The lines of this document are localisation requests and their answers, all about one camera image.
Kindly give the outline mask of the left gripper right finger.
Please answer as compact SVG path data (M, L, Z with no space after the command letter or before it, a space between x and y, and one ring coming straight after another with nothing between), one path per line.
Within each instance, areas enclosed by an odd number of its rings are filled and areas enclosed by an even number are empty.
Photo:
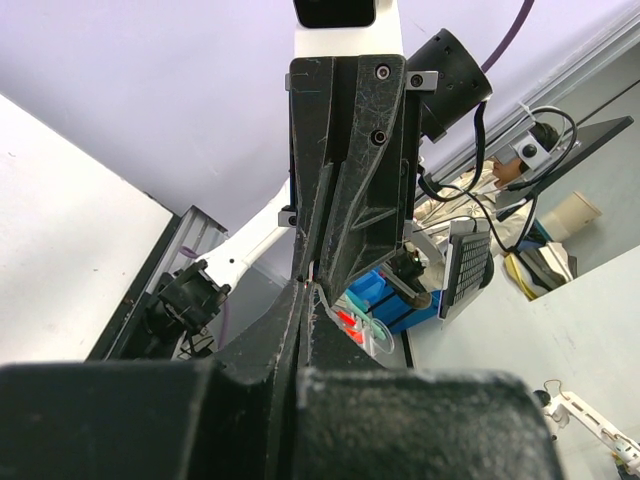
M500 371L301 365L295 479L560 479L539 402Z

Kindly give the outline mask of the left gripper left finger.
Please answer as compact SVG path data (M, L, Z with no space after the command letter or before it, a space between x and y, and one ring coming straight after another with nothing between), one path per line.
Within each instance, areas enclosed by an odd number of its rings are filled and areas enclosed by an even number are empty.
M2 477L274 477L309 295L289 283L203 360L4 367Z

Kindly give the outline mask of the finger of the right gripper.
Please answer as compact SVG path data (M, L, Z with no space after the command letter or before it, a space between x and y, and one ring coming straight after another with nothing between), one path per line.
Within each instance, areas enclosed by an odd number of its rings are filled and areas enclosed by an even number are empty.
M290 129L296 197L296 239L292 272L309 277L316 258L331 169L329 143L335 59L297 58L290 65Z
M395 253L402 237L401 178L406 60L364 55L347 88L327 220L317 253L317 281L333 305L358 278Z

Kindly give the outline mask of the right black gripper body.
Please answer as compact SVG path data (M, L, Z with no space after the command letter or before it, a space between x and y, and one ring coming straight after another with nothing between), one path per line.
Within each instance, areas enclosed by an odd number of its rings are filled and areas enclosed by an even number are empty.
M342 125L340 116L349 114L351 107L346 101L347 88L353 84L351 73L354 69L334 69L333 80L333 100L330 117L329 143L327 148L327 159L325 165L331 169L331 177L326 189L326 203L322 215L321 231L327 220L328 195L331 192L331 180L336 177L334 166L338 163L339 154L343 151L339 146L339 127ZM403 123L403 147L402 147L402 168L401 178L406 182L406 191L401 194L401 213L403 214L404 235L405 223L408 219L408 208L412 203L412 196L409 192L409 176L416 170L417 147L421 137L421 107L422 100L426 96L432 95L436 90L436 74L424 71L406 71L405 81L405 110ZM296 228L296 197L294 188L294 161L291 152L291 129L290 129L290 72L287 76L287 89L289 95L289 153L290 167L288 185L285 189L289 196L286 203L282 204L278 213L278 222L283 227Z

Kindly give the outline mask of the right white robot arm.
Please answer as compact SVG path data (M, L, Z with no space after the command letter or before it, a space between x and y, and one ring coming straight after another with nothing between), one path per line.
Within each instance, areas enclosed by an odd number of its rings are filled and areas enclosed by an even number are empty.
M329 302L390 259L413 212L420 140L440 140L468 113L482 132L492 92L448 30L410 57L297 58L288 81L288 179L231 238L163 275L142 321L155 357L198 334L289 229L292 278L319 285Z

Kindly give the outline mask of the white small robot arm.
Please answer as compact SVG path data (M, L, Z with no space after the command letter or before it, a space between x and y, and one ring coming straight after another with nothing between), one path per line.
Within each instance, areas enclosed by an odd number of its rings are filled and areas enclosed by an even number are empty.
M412 370L297 388L300 479L589 479L639 468L639 324L562 289L488 292L414 335Z

